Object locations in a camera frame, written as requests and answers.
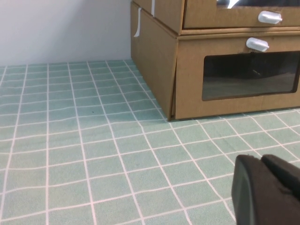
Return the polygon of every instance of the white wall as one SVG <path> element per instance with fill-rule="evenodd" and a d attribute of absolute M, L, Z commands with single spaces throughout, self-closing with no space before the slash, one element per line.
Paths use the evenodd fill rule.
<path fill-rule="evenodd" d="M 0 0 L 0 65 L 130 58 L 131 0 Z"/>

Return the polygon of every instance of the drawer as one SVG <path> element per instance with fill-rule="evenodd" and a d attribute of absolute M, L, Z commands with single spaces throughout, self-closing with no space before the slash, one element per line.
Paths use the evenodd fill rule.
<path fill-rule="evenodd" d="M 172 30 L 300 26 L 300 0 L 133 0 Z"/>
<path fill-rule="evenodd" d="M 300 31 L 178 36 L 132 4 L 131 54 L 170 120 L 300 106 Z"/>

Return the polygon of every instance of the drawer handle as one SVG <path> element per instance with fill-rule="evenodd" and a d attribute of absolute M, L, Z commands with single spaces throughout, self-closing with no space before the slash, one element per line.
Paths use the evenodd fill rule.
<path fill-rule="evenodd" d="M 258 15 L 258 21 L 261 23 L 277 24 L 282 21 L 282 17 L 280 13 L 262 11 Z"/>
<path fill-rule="evenodd" d="M 247 40 L 246 46 L 248 48 L 260 51 L 260 52 L 265 52 L 266 50 L 269 49 L 268 42 L 251 37 Z"/>

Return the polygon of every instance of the white tape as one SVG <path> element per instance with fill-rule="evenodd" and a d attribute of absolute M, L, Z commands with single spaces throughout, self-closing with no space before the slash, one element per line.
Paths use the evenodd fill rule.
<path fill-rule="evenodd" d="M 142 8 L 139 7 L 139 16 L 138 16 L 137 31 L 136 31 L 136 33 L 134 35 L 135 38 L 138 37 L 138 36 L 140 36 L 140 31 L 141 31 L 141 10 L 142 10 Z"/>
<path fill-rule="evenodd" d="M 152 0 L 152 9 L 151 9 L 152 16 L 155 15 L 155 0 Z"/>

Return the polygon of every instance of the drawer window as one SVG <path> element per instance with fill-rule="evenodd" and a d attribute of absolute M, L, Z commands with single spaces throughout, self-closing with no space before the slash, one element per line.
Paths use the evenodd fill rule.
<path fill-rule="evenodd" d="M 217 6 L 236 7 L 298 7 L 300 0 L 217 0 Z"/>
<path fill-rule="evenodd" d="M 206 56 L 202 99 L 296 92 L 300 52 Z"/>

